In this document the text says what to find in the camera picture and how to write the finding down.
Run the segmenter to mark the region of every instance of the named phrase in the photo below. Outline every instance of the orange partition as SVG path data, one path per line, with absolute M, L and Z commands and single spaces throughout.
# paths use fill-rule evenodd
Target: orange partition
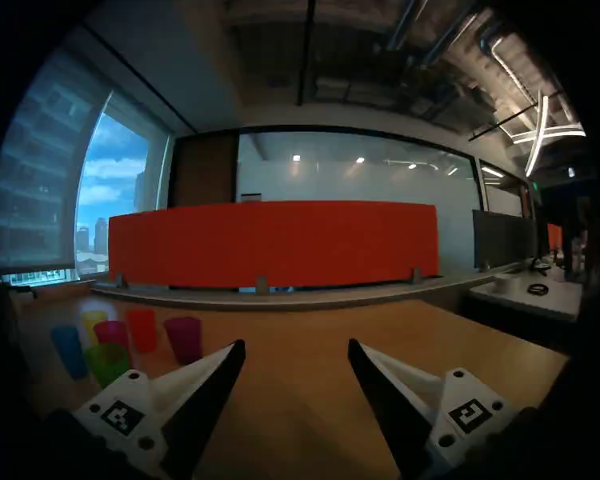
M 562 227 L 548 223 L 546 228 L 549 230 L 549 250 L 562 248 Z
M 222 203 L 113 217 L 109 269 L 152 285 L 332 286 L 438 273 L 435 206 Z

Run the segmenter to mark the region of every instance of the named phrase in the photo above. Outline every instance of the purple cup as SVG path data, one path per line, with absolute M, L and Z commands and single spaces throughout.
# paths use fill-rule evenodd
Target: purple cup
M 189 365 L 202 358 L 202 321 L 200 318 L 169 318 L 165 320 L 164 325 L 178 363 Z

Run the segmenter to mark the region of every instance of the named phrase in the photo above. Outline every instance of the wooden table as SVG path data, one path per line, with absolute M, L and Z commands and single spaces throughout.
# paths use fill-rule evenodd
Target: wooden table
M 137 304 L 87 295 L 29 306 L 21 319 L 38 383 L 41 414 L 74 409 L 98 392 L 73 382 L 49 340 L 49 328 L 77 323 L 81 311 L 124 319 Z M 211 436 L 196 478 L 387 478 L 398 470 L 347 361 L 349 338 L 441 375 L 464 366 L 519 407 L 536 406 L 566 357 L 420 301 L 305 312 L 194 312 L 156 307 L 158 320 L 202 318 L 205 354 L 236 338 L 246 361 Z M 155 377 L 178 366 L 164 330 L 158 351 L 136 356 Z

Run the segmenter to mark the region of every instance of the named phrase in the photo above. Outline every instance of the white cup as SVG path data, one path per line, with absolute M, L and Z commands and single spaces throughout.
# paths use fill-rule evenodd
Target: white cup
M 512 294 L 519 284 L 520 277 L 515 274 L 496 274 L 494 276 L 494 293 Z

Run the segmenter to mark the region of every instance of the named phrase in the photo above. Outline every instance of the skyscraper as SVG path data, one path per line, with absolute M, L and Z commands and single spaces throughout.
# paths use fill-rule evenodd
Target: skyscraper
M 75 233 L 75 249 L 79 252 L 89 251 L 89 228 L 81 226 Z
M 135 178 L 135 190 L 134 190 L 134 208 L 136 211 L 144 210 L 142 208 L 142 197 L 145 194 L 145 173 L 140 172 Z
M 107 255 L 109 253 L 109 232 L 104 218 L 95 223 L 94 253 Z

